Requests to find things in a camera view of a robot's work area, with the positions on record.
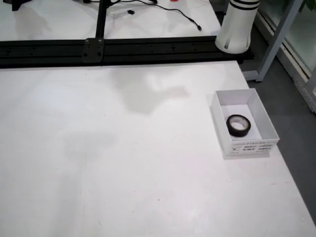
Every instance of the metal frame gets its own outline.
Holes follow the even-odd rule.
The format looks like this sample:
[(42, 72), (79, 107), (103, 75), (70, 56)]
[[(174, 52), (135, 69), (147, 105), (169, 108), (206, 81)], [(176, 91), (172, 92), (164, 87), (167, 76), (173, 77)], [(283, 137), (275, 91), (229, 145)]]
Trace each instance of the metal frame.
[(312, 76), (301, 86), (298, 83), (295, 83), (297, 89), (303, 96), (305, 102), (307, 103), (309, 109), (315, 113), (316, 112), (316, 69), (313, 70)]
[(290, 29), (295, 16), (302, 4), (303, 0), (292, 0), (286, 8), (283, 18), (276, 28), (273, 38), (269, 42), (269, 47), (258, 67), (257, 70), (251, 72), (244, 72), (246, 80), (263, 81), (266, 76), (268, 69), (271, 66), (275, 56), (283, 40), (285, 39), (286, 33)]
[(215, 46), (216, 37), (104, 39), (107, 8), (100, 0), (95, 38), (0, 42), (0, 68), (143, 65), (210, 61), (243, 62), (251, 50), (233, 55)]

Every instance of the gray floor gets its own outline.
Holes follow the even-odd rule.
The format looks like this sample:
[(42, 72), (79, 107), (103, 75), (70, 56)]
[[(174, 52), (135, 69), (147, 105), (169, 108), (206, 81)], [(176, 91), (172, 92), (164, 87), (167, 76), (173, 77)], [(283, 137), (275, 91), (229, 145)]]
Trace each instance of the gray floor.
[[(255, 27), (251, 37), (251, 48), (260, 59), (268, 45)], [(257, 90), (280, 136), (278, 147), (316, 223), (316, 115), (277, 59), (263, 82), (248, 84)]]

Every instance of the tape roll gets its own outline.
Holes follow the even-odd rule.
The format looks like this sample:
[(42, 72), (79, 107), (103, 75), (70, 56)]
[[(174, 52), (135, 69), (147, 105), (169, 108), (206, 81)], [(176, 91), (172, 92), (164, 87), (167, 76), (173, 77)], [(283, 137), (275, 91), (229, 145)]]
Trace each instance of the tape roll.
[[(242, 128), (236, 128), (233, 126), (233, 123), (239, 123)], [(226, 125), (229, 131), (229, 134), (234, 137), (244, 137), (248, 134), (251, 129), (250, 121), (242, 115), (230, 115), (226, 120)]]

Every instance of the black cable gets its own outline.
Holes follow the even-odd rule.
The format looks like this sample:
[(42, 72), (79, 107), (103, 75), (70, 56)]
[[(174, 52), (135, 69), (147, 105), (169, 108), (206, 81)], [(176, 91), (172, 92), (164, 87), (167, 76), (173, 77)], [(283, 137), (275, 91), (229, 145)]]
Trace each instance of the black cable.
[(139, 2), (141, 2), (141, 3), (145, 4), (145, 5), (149, 5), (149, 6), (157, 6), (157, 7), (159, 7), (159, 8), (164, 9), (164, 10), (167, 10), (167, 11), (178, 11), (178, 12), (179, 12), (180, 14), (182, 14), (185, 18), (187, 18), (189, 21), (191, 21), (193, 24), (195, 24), (195, 25), (197, 26), (197, 29), (198, 29), (199, 31), (202, 30), (202, 27), (201, 27), (200, 25), (198, 25), (198, 24), (195, 22), (195, 20), (193, 20), (192, 18), (188, 17), (188, 16), (187, 16), (186, 14), (184, 14), (181, 10), (176, 9), (176, 8), (170, 9), (170, 8), (165, 8), (165, 7), (163, 7), (163, 6), (160, 6), (160, 5), (158, 5), (158, 1), (157, 1), (157, 0), (149, 0), (149, 1), (153, 2), (153, 3), (147, 3), (147, 2), (144, 2), (144, 1), (141, 1), (141, 0), (127, 0), (127, 1), (126, 1), (126, 0), (117, 0), (116, 2), (113, 2), (113, 3), (111, 4), (111, 6), (113, 6), (113, 5), (117, 4), (117, 3), (133, 2), (133, 1), (139, 1)]

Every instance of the metal bracket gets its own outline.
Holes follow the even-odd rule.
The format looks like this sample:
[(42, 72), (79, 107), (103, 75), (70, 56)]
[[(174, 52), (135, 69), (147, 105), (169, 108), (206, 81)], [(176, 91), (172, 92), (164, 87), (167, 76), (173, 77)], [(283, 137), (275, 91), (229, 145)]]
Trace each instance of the metal bracket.
[(82, 61), (85, 63), (99, 63), (103, 59), (104, 39), (87, 38), (84, 41)]

